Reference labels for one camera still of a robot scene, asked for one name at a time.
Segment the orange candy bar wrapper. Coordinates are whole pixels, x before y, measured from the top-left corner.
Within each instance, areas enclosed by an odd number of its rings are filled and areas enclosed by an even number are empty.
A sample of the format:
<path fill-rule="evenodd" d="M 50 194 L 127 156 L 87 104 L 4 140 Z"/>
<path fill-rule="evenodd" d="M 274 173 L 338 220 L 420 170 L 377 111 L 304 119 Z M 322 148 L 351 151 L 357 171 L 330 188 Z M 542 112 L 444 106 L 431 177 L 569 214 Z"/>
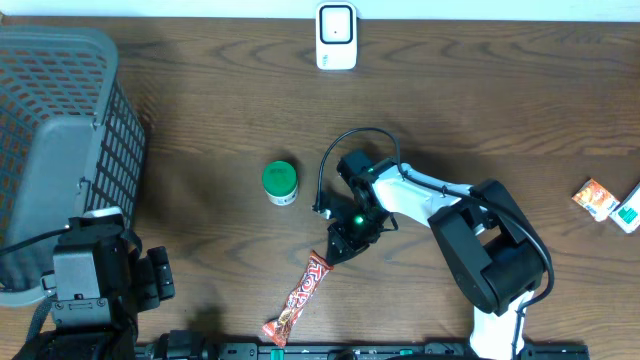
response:
<path fill-rule="evenodd" d="M 304 307 L 332 270 L 333 266 L 329 265 L 323 257 L 315 251 L 310 252 L 304 273 L 287 296 L 279 316 L 265 323 L 261 328 L 276 346 L 284 348 L 287 345 L 292 328 L 302 315 Z"/>

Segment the green lid white jar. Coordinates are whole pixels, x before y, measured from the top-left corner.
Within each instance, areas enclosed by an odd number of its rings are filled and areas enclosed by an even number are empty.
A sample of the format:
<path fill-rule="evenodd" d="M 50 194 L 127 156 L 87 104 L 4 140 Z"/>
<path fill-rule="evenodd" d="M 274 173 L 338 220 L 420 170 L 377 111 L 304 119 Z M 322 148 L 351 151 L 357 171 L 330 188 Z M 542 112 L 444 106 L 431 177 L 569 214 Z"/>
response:
<path fill-rule="evenodd" d="M 292 204 L 298 195 L 297 172 L 286 161 L 269 163 L 262 173 L 262 185 L 270 202 L 277 206 Z"/>

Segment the small orange snack packet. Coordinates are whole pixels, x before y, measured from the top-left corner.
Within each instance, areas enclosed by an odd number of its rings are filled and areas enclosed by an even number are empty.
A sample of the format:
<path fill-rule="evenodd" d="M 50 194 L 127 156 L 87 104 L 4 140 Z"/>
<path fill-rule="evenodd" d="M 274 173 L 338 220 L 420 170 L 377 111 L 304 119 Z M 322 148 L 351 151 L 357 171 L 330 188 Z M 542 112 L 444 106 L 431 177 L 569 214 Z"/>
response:
<path fill-rule="evenodd" d="M 620 204 L 611 192 L 594 179 L 589 179 L 572 196 L 572 200 L 587 210 L 597 222 L 606 220 Z"/>

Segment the white green medicine box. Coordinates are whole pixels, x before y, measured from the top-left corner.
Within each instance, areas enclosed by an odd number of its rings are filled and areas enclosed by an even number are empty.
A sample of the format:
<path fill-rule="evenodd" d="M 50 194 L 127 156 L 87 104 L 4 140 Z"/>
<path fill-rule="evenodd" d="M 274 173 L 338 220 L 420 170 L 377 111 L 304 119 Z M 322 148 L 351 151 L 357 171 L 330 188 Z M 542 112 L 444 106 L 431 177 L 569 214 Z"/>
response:
<path fill-rule="evenodd" d="M 610 214 L 610 218 L 627 234 L 639 227 L 640 184 L 629 193 L 625 200 Z"/>

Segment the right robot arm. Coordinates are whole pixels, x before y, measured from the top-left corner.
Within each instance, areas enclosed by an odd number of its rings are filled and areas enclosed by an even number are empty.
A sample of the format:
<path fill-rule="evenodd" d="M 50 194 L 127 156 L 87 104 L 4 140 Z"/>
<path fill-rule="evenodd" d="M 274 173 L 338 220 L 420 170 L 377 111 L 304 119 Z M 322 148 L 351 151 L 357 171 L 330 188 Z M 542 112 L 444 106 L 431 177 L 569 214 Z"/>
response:
<path fill-rule="evenodd" d="M 330 221 L 327 261 L 340 264 L 363 253 L 401 214 L 433 233 L 463 295 L 474 307 L 469 345 L 474 355 L 516 359 L 524 349 L 529 306 L 548 296 L 549 252 L 521 209 L 496 180 L 471 186 L 415 171 L 397 158 L 373 162 L 363 151 L 343 156 L 337 172 L 350 200 L 323 190 L 313 211 Z"/>

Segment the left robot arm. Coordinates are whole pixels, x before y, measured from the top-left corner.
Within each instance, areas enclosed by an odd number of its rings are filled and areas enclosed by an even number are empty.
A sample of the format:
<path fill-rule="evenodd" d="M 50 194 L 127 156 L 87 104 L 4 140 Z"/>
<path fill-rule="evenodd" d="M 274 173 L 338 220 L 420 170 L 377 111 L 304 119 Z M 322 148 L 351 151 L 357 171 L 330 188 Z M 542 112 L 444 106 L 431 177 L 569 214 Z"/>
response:
<path fill-rule="evenodd" d="M 142 249 L 121 214 L 74 217 L 56 233 L 53 269 L 41 278 L 44 301 L 17 360 L 216 360 L 204 335 L 172 330 L 138 344 L 138 315 L 176 294 L 167 251 Z"/>

